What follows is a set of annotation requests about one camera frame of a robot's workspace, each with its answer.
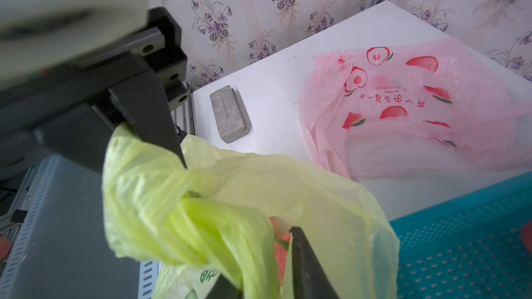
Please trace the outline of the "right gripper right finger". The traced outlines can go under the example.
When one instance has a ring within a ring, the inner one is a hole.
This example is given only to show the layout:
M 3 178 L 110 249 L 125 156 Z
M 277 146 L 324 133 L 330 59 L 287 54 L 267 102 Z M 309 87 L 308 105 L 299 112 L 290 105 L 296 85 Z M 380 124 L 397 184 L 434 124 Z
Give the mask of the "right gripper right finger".
M 294 226 L 290 233 L 294 298 L 338 299 L 303 229 Z

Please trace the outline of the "pink plastic bag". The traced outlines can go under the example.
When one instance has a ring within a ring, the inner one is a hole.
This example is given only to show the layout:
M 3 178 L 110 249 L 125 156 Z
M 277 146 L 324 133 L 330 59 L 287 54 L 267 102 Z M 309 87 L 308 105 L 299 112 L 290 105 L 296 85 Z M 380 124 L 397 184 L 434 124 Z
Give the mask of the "pink plastic bag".
M 314 163 L 349 179 L 529 168 L 530 115 L 452 38 L 318 55 L 299 101 Z

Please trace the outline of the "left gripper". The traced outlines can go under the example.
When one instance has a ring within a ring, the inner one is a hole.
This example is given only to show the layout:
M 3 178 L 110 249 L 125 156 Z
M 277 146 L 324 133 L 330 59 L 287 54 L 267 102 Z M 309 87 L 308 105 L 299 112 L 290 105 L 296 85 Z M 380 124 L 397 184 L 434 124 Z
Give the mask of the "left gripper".
M 1 88 L 1 173 L 50 154 L 101 172 L 114 129 L 186 162 L 170 113 L 187 99 L 181 28 L 163 7 L 140 30 L 81 58 Z

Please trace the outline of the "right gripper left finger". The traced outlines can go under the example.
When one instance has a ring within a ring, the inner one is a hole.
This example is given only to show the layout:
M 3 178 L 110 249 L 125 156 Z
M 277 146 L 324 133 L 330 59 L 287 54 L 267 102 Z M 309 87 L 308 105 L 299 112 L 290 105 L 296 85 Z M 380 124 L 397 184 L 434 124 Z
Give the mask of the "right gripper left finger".
M 243 294 L 223 275 L 219 275 L 206 299 L 242 299 Z

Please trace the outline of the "yellow-green plastic bag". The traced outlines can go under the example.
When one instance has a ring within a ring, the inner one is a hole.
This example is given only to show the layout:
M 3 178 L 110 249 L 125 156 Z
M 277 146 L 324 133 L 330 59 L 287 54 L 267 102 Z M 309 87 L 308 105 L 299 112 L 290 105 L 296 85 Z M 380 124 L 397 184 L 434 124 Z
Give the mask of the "yellow-green plastic bag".
M 213 267 L 246 298 L 291 298 L 278 275 L 274 228 L 303 229 L 341 298 L 395 298 L 400 242 L 362 185 L 283 155 L 244 154 L 187 136 L 185 189 L 163 226 L 170 246 L 155 298 L 181 272 Z

